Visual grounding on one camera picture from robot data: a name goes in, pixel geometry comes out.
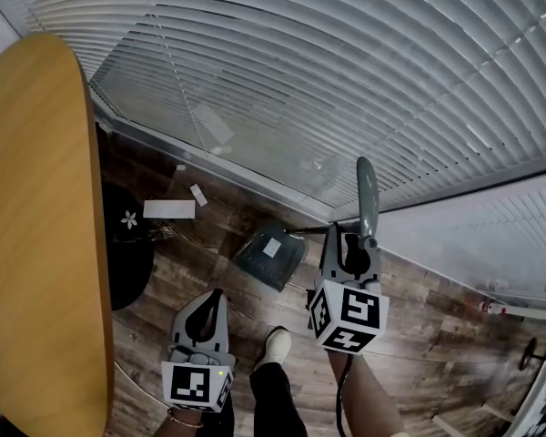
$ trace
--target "wooden table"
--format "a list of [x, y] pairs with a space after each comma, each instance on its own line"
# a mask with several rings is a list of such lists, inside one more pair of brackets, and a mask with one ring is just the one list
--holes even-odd
[[58, 37], [0, 55], [0, 411], [33, 437], [99, 437], [113, 342], [95, 124]]

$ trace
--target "white card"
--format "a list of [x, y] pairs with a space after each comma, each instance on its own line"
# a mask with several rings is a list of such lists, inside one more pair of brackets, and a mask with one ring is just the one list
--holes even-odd
[[269, 243], [267, 243], [265, 249], [263, 249], [263, 252], [267, 254], [270, 258], [274, 258], [280, 247], [281, 243], [276, 239], [272, 238], [269, 240]]
[[198, 185], [194, 185], [194, 186], [190, 187], [190, 191], [192, 191], [192, 194], [194, 194], [194, 197], [197, 199], [198, 204], [200, 205], [200, 207], [203, 207], [206, 204], [208, 204], [207, 199], [204, 197], [204, 194], [202, 194], [202, 191], [200, 190]]
[[210, 134], [212, 134], [221, 145], [235, 136], [235, 133], [233, 133], [222, 118], [217, 115], [217, 112], [206, 104], [198, 104], [192, 111], [192, 115], [210, 131]]
[[144, 202], [146, 219], [193, 219], [194, 200], [147, 200]]
[[215, 156], [220, 154], [230, 154], [232, 151], [233, 148], [231, 146], [216, 146], [210, 149], [210, 152], [212, 152]]

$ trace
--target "cable on floor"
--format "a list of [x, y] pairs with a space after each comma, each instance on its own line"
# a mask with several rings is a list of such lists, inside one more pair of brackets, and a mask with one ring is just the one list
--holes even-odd
[[158, 398], [156, 398], [154, 395], [152, 395], [149, 391], [145, 391], [144, 389], [142, 389], [140, 387], [140, 385], [134, 381], [131, 377], [129, 377], [129, 374], [127, 372], [124, 371], [124, 369], [119, 365], [119, 363], [117, 361], [114, 361], [114, 364], [117, 366], [117, 368], [127, 377], [127, 379], [133, 383], [136, 387], [138, 387], [139, 390], [141, 390], [143, 393], [145, 393], [149, 398], [151, 398], [152, 400], [154, 400], [156, 403], [158, 404], [161, 404], [164, 408], [169, 408], [168, 405], [166, 405], [163, 401], [159, 400]]
[[338, 426], [338, 432], [340, 437], [347, 437], [342, 427], [342, 392], [344, 388], [344, 382], [348, 377], [349, 370], [352, 367], [352, 361], [354, 360], [354, 355], [349, 354], [346, 359], [346, 365], [344, 366], [344, 371], [342, 376], [339, 378], [338, 384], [338, 393], [336, 393], [336, 425]]

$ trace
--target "black cable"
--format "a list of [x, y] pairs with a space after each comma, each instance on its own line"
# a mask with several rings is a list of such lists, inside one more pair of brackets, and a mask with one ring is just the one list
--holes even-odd
[[346, 365], [344, 366], [342, 376], [339, 378], [338, 393], [336, 393], [336, 425], [338, 426], [340, 437], [347, 437], [346, 433], [344, 433], [344, 428], [342, 427], [342, 389], [344, 388], [344, 382], [348, 377], [349, 369], [352, 367], [353, 359], [354, 355], [349, 354], [346, 359]]

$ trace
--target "sneaker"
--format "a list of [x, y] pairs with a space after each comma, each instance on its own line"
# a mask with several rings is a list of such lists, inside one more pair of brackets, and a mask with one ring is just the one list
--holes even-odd
[[261, 360], [255, 364], [256, 371], [263, 364], [277, 362], [283, 364], [291, 350], [291, 334], [284, 327], [276, 327], [265, 340], [265, 350]]

